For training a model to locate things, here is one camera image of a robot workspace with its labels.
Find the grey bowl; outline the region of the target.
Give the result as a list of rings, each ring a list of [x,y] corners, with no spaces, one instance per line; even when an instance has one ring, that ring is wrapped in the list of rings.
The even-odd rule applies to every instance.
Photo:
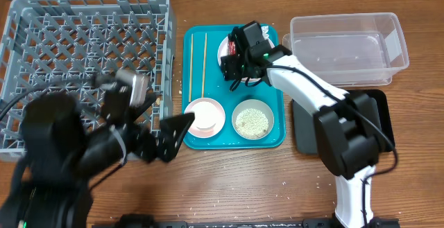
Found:
[[[232,126],[245,139],[262,139],[272,130],[274,115],[265,102],[257,99],[244,100],[233,110]]]

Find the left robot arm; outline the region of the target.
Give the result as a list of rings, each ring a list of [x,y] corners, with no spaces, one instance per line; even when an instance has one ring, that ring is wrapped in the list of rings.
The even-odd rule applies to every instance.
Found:
[[[45,94],[25,107],[21,134],[26,155],[1,207],[2,227],[85,227],[93,177],[109,167],[118,171],[130,153],[147,163],[176,157],[195,115],[162,119],[154,135],[135,121],[155,102],[155,94],[143,96],[138,107],[131,105],[130,95],[123,85],[106,90],[105,123],[92,132],[81,123],[79,102],[66,93]]]

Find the white cup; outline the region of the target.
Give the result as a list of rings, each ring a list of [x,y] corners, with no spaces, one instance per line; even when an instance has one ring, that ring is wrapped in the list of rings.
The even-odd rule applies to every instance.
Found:
[[[212,115],[216,112],[216,107],[207,101],[196,103],[192,111],[195,114],[195,126],[199,130],[208,130],[215,126],[216,121]]]

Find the white tissue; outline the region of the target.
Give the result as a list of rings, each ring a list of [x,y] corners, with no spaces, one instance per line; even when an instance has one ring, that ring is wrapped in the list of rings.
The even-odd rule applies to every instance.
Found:
[[[262,26],[261,29],[262,29],[262,35],[263,35],[264,39],[268,39],[268,37],[269,37],[268,26]]]

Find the red snack wrapper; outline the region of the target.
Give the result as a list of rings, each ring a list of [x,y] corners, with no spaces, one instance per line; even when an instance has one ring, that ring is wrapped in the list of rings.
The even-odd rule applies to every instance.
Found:
[[[228,55],[236,55],[236,44],[235,41],[228,41]]]

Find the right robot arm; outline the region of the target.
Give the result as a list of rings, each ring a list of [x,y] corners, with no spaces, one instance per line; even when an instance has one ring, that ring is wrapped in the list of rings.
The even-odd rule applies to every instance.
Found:
[[[225,80],[235,90],[241,80],[257,78],[292,97],[313,119],[317,153],[336,178],[336,223],[342,227],[376,227],[371,210],[371,180],[397,167],[378,171],[379,155],[395,152],[382,132],[379,112],[367,94],[352,95],[308,70],[283,45],[248,48],[221,58]]]

